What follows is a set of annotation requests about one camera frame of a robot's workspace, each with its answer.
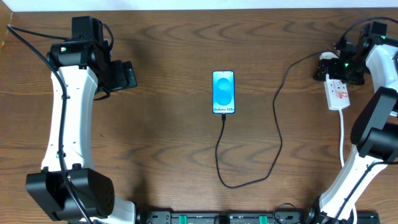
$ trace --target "green connector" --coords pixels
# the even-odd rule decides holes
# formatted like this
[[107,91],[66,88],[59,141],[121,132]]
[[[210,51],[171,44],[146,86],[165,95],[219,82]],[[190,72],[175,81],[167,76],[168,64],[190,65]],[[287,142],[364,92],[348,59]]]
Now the green connector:
[[180,224],[187,224],[187,216],[186,215],[180,215],[178,218]]
[[260,216],[260,224],[268,224],[268,217],[266,216]]

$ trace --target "smartphone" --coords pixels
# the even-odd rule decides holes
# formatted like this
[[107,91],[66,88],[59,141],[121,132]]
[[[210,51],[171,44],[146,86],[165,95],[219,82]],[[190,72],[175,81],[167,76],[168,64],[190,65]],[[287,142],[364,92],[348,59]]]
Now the smartphone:
[[213,113],[235,113],[235,80],[233,71],[213,72]]

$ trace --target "wooden table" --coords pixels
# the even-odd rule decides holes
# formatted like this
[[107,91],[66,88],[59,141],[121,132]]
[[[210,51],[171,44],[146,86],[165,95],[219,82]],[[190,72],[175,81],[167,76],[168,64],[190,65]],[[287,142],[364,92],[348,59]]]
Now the wooden table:
[[[212,113],[211,73],[234,70],[236,113],[228,115],[220,166],[228,184],[264,177],[279,148],[272,99],[287,67],[332,44],[359,19],[394,17],[397,9],[283,9],[15,13],[12,24],[70,36],[73,16],[92,15],[114,36],[114,59],[130,60],[138,87],[93,106],[91,146],[96,170],[116,194],[141,208],[176,211],[272,211],[282,202],[311,206],[340,171],[339,116],[324,87],[312,80],[318,59],[294,67],[280,93],[277,115],[284,146],[272,175],[228,190],[218,180],[214,147],[221,116]],[[389,35],[398,36],[397,26]],[[356,42],[358,29],[350,35]],[[25,35],[43,54],[52,43]],[[51,223],[25,190],[39,172],[50,133],[50,71],[8,35],[0,58],[0,216],[2,223]],[[373,86],[350,86],[345,154],[351,127]],[[398,167],[382,171],[357,202],[396,223]]]

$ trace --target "white wall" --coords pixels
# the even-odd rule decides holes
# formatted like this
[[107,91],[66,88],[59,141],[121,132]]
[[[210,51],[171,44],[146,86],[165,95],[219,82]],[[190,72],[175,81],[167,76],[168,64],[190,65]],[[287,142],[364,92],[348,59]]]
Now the white wall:
[[3,0],[14,12],[398,7],[398,0]]

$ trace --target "white cable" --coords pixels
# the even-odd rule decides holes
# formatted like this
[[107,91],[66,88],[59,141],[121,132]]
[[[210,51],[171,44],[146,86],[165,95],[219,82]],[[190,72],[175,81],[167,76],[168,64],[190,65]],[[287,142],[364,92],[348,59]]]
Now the white cable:
[[[340,154],[340,164],[341,168],[344,166],[344,154],[343,154],[343,145],[344,145],[344,119],[343,119],[343,111],[341,109],[338,110],[340,114],[340,147],[339,147],[339,154]],[[353,224],[356,224],[358,220],[358,216],[356,214],[355,205],[353,206]]]

